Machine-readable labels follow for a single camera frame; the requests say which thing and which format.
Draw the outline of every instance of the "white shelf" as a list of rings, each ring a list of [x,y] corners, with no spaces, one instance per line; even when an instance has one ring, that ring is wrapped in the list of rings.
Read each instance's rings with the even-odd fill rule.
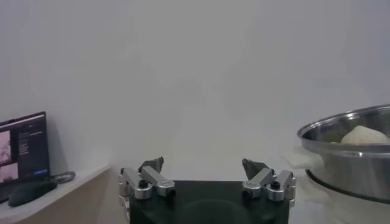
[[[78,187],[81,187],[83,184],[89,182],[94,177],[102,174],[109,168],[109,165],[104,165],[84,172],[76,172],[76,177],[69,183],[59,184],[53,191],[50,191],[44,196],[25,205],[11,208],[8,206],[7,202],[0,204],[0,223],[16,223],[34,215]]]

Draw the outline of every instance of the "bread dough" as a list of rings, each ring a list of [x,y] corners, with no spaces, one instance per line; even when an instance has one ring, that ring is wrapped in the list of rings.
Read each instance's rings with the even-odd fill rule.
[[[388,143],[388,137],[380,131],[364,126],[356,126],[350,133],[346,134],[341,143],[344,144],[381,144]]]

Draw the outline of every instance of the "laptop screen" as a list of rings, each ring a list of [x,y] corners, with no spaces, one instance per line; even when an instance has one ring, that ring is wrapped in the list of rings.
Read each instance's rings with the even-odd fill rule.
[[[47,176],[46,113],[0,123],[0,185]]]

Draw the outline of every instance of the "white wall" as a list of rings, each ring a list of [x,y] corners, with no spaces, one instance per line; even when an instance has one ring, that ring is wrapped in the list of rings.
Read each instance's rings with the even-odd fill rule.
[[[176,179],[242,180],[243,157],[286,168],[277,151],[300,126],[388,103],[389,12],[386,0],[3,0],[0,120],[46,110],[55,172],[161,155]],[[121,223],[115,193],[113,170],[96,223]],[[320,220],[294,209],[293,223]]]

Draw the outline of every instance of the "computer mouse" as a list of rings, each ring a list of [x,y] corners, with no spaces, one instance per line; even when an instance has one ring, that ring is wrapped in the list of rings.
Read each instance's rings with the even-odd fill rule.
[[[34,181],[17,186],[9,195],[8,205],[11,207],[26,204],[57,187],[55,181]]]

